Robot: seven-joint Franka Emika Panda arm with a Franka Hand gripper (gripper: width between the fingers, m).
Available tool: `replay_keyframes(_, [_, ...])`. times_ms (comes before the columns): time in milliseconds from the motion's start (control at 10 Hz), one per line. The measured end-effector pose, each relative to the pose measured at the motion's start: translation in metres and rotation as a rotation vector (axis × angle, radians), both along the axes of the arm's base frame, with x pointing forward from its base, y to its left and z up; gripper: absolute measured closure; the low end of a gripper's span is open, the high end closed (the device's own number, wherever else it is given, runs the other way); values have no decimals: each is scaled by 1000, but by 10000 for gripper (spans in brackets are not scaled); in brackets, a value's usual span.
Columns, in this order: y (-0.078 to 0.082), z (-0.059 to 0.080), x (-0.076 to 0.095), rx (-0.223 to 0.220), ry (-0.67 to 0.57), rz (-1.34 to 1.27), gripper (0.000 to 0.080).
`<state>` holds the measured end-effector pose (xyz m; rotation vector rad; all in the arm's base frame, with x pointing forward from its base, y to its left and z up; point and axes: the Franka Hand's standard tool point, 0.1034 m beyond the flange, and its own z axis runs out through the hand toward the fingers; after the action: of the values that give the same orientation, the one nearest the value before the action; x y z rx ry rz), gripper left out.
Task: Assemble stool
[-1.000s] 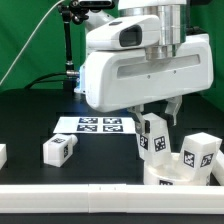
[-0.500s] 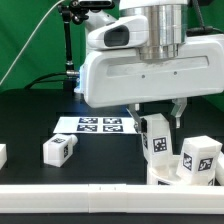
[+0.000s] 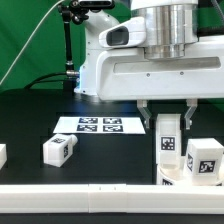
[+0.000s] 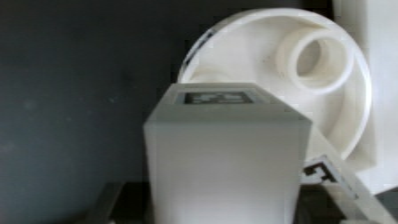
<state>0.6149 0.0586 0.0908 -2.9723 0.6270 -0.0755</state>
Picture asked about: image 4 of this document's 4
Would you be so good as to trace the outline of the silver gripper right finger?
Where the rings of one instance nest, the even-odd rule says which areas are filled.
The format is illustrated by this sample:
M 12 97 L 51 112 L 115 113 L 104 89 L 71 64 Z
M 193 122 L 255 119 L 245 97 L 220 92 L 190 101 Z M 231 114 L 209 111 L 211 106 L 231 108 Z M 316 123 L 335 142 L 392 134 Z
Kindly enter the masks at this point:
M 339 224 L 346 219 L 330 194 L 319 185 L 302 185 L 295 208 L 295 224 Z

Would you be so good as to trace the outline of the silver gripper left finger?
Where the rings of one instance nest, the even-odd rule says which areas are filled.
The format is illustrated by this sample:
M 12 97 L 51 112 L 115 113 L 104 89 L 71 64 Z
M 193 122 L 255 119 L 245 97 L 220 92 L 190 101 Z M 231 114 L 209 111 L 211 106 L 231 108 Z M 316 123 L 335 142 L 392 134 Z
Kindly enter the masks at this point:
M 110 182 L 87 214 L 85 224 L 145 224 L 147 184 Z

